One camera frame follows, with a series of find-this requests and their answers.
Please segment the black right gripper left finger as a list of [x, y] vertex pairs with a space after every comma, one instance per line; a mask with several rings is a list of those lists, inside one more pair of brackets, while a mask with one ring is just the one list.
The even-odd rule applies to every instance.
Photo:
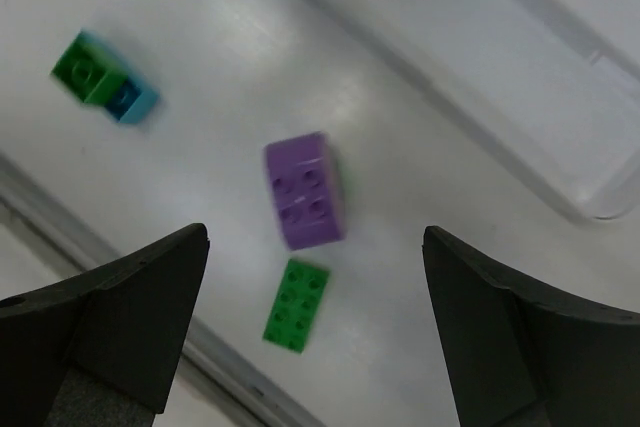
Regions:
[[150, 426], [165, 410], [209, 252], [188, 225], [1, 302], [4, 426]]

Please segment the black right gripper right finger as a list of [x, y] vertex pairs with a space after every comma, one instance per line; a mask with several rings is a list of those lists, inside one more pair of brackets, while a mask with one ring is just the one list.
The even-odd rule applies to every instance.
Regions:
[[636, 426], [639, 316], [429, 226], [423, 260], [463, 426]]

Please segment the purple lego brick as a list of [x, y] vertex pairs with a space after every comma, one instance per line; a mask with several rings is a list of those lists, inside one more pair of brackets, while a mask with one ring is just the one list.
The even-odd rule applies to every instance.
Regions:
[[285, 244], [292, 251], [341, 241], [345, 209], [336, 197], [331, 146], [312, 132], [264, 147], [265, 173]]

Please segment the green lego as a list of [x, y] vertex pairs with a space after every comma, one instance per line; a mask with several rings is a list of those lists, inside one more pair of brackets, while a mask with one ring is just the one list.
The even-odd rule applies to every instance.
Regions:
[[345, 209], [345, 183], [341, 165], [341, 155], [339, 151], [335, 148], [331, 148], [331, 162], [333, 167], [333, 176], [334, 176], [334, 190], [336, 193], [336, 197], [341, 205], [341, 209]]

